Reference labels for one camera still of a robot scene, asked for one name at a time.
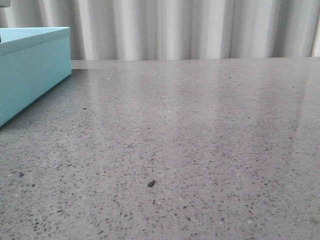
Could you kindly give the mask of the light blue storage box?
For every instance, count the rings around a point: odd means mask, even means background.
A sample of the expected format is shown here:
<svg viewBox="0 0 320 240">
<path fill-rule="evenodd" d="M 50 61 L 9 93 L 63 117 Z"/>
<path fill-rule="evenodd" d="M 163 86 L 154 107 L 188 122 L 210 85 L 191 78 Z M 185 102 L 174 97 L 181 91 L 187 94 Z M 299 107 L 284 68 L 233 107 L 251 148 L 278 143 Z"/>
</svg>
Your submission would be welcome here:
<svg viewBox="0 0 320 240">
<path fill-rule="evenodd" d="M 0 30 L 0 124 L 72 73 L 69 27 Z"/>
</svg>

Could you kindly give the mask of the grey pleated curtain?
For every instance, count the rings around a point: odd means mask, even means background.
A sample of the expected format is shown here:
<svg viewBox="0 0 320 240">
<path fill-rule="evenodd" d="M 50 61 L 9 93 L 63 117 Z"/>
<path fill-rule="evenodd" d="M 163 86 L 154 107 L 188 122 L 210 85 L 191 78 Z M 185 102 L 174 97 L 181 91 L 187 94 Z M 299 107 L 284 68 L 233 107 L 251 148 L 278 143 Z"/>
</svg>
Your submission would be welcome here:
<svg viewBox="0 0 320 240">
<path fill-rule="evenodd" d="M 12 0 L 0 25 L 70 27 L 74 60 L 320 55 L 317 0 Z"/>
</svg>

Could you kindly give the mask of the small black debris chip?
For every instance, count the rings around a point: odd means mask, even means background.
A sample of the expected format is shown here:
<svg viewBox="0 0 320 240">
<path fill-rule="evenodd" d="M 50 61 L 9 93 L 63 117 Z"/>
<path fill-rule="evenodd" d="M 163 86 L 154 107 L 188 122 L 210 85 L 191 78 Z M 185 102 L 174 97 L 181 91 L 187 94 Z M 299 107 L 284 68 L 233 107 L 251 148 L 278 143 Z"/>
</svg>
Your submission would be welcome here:
<svg viewBox="0 0 320 240">
<path fill-rule="evenodd" d="M 155 180 L 152 180 L 152 181 L 150 181 L 148 184 L 147 184 L 147 186 L 148 187 L 153 187 L 154 186 L 154 184 L 155 184 Z"/>
</svg>

